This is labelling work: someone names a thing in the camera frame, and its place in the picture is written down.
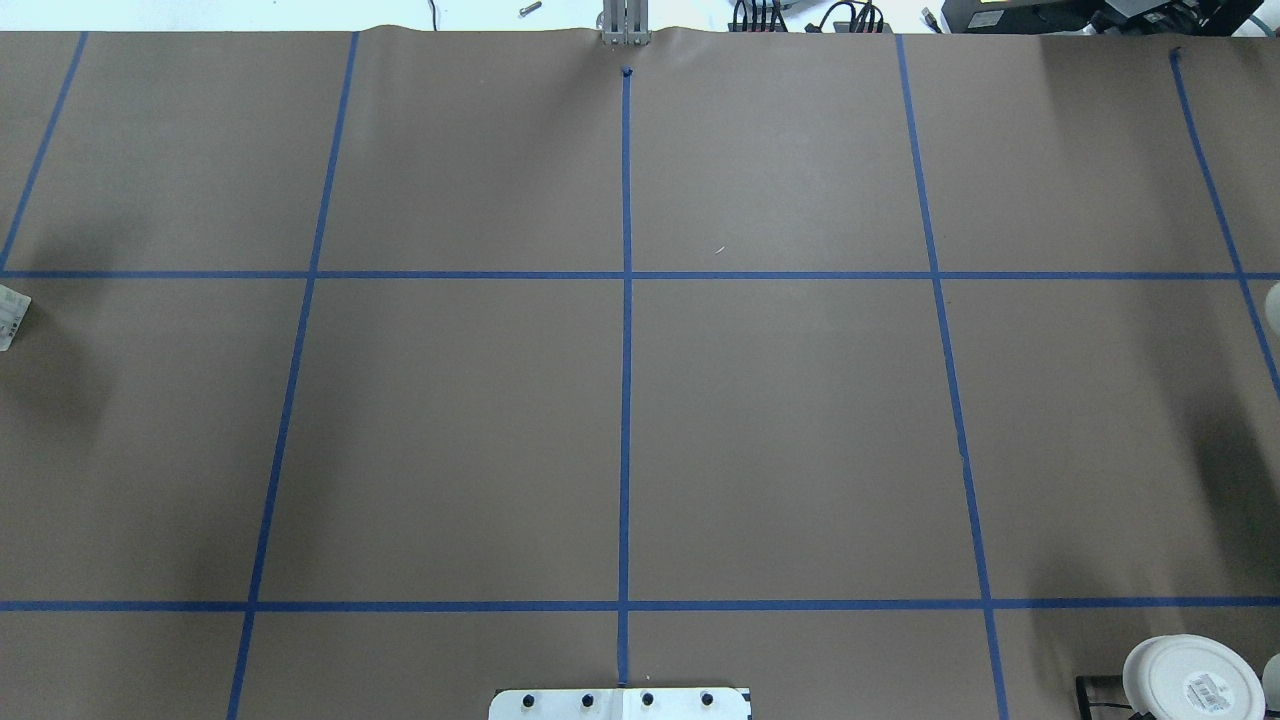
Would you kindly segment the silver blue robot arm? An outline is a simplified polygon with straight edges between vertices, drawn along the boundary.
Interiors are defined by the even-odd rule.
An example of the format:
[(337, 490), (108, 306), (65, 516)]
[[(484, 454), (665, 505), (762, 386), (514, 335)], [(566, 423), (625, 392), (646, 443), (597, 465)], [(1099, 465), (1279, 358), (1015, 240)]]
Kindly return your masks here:
[(1276, 282), (1265, 295), (1263, 318), (1275, 336), (1280, 334), (1280, 283)]

